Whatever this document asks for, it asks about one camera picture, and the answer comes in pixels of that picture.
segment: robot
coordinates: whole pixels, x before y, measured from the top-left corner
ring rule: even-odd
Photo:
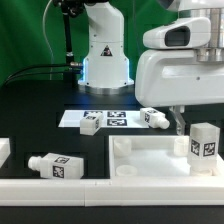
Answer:
[[[83,61],[79,88],[90,93],[112,95],[133,86],[134,81],[129,78],[129,59],[124,54],[124,17],[121,12],[108,0],[54,0],[54,4],[71,17],[78,16],[84,9],[87,11],[89,53]]]
[[[179,18],[146,32],[135,96],[145,107],[169,106],[184,134],[185,105],[224,102],[224,1],[157,0]]]

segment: white block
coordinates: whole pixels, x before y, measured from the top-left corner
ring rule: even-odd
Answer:
[[[47,179],[80,179],[84,175],[83,158],[48,153],[45,157],[31,157],[30,169],[39,171]]]
[[[10,155],[9,138],[0,138],[0,167],[4,164]]]
[[[80,121],[80,134],[94,135],[102,125],[102,113],[91,113]]]
[[[195,171],[216,167],[220,129],[209,123],[191,125],[188,163]]]
[[[165,118],[165,114],[152,107],[140,109],[140,119],[152,128],[167,129],[170,122]]]

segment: green wall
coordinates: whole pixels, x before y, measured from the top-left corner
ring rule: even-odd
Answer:
[[[130,76],[135,77],[139,51],[133,22],[133,2],[136,5],[136,30],[140,51],[145,31],[169,23],[176,13],[162,9],[156,0],[111,0],[125,18],[125,54],[130,59]],[[30,65],[50,63],[49,49],[42,32],[42,16],[48,0],[1,0],[0,2],[0,83],[11,73]],[[55,63],[65,62],[65,40],[62,13],[53,5],[46,23],[47,35],[52,46]],[[86,13],[71,19],[73,50],[76,61],[88,53],[88,20]]]

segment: white box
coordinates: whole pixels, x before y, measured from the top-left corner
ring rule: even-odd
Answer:
[[[102,125],[102,113],[91,113],[80,121],[80,134],[94,135]]]

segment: black tabletop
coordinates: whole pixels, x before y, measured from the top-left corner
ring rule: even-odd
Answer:
[[[0,178],[40,178],[27,164],[31,156],[58,153],[84,158],[83,178],[109,178],[109,135],[175,135],[176,124],[168,108],[167,130],[152,128],[101,128],[94,136],[79,128],[58,128],[66,109],[139,110],[133,92],[100,96],[79,92],[63,81],[16,81],[0,89],[0,137],[9,137],[11,155],[0,169]],[[223,152],[224,105],[187,107],[186,133],[192,123],[209,122],[221,128]],[[223,223],[221,206],[142,207],[1,207],[0,223]]]

